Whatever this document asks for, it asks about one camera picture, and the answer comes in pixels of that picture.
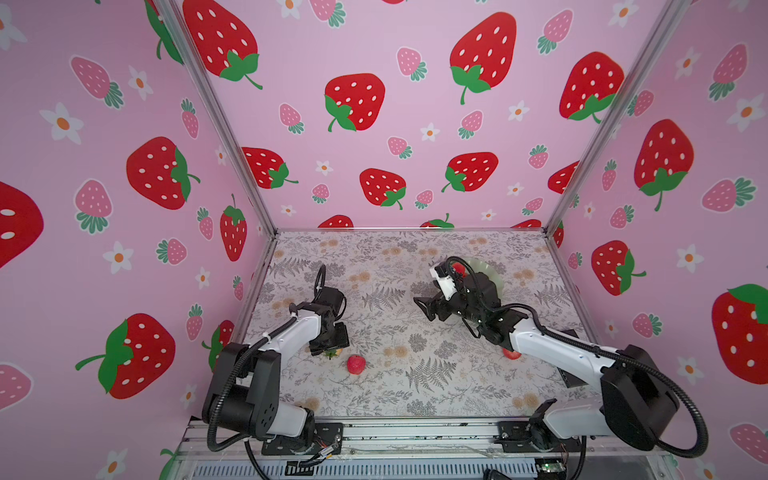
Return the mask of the red fake strawberry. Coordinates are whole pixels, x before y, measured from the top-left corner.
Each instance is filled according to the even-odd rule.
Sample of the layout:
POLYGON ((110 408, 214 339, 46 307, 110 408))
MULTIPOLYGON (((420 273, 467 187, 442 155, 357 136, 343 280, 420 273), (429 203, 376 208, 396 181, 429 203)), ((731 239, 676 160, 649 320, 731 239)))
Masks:
POLYGON ((458 275, 461 275, 462 277, 467 277, 468 272, 466 270, 466 267, 461 263, 453 263, 452 268, 457 272, 458 275))

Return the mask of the yellow red fake peach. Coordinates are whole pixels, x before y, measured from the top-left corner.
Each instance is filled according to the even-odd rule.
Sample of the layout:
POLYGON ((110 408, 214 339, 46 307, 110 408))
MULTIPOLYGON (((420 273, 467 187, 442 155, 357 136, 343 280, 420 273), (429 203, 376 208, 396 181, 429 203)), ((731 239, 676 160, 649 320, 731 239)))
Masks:
POLYGON ((332 350, 325 351, 323 353, 323 355, 326 358, 328 358, 328 359, 333 359, 333 358, 339 357, 342 352, 343 352, 343 349, 342 348, 338 348, 338 349, 332 349, 332 350))

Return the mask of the pink red fake fruit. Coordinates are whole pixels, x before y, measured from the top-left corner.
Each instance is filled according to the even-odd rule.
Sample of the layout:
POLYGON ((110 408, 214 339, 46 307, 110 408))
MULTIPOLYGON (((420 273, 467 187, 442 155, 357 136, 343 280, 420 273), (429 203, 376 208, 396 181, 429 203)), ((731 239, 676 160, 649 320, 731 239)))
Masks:
POLYGON ((367 366, 366 359, 360 355, 351 355, 347 359, 347 371, 351 375, 360 375, 367 366))

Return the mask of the red fake apple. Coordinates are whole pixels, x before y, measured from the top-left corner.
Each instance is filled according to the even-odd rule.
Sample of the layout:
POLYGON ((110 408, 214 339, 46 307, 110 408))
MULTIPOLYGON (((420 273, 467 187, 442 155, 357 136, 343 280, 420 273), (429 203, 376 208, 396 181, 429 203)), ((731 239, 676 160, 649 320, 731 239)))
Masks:
POLYGON ((519 352, 511 351, 507 349, 503 350, 503 355, 509 360, 517 360, 522 357, 522 355, 519 352))

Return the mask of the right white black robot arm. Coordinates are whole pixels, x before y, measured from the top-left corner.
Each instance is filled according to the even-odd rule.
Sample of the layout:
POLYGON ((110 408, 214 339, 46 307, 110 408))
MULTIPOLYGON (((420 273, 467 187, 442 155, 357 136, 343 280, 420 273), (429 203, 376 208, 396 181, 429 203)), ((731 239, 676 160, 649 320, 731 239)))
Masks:
POLYGON ((615 437, 640 451, 698 458, 709 446, 700 409, 643 349, 604 347, 544 326, 523 303, 504 304, 496 284, 470 263, 449 256, 431 267, 438 291, 417 296, 430 321, 457 316, 470 334, 544 361, 597 391, 591 400, 545 401, 529 417, 524 439, 545 452, 570 438, 615 437))

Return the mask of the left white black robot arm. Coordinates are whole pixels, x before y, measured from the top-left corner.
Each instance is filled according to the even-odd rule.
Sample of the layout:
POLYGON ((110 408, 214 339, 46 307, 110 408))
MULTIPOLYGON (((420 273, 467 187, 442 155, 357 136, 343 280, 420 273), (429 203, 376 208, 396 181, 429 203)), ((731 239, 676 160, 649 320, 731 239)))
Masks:
POLYGON ((304 348, 313 356, 336 354, 349 346, 341 321, 346 297, 325 284, 321 266, 308 302, 289 305, 289 319, 255 343, 230 343, 219 354, 202 411, 207 447, 223 451, 256 439, 279 452, 311 454, 314 461, 340 445, 342 428, 316 423, 314 412, 280 400, 282 364, 304 348))

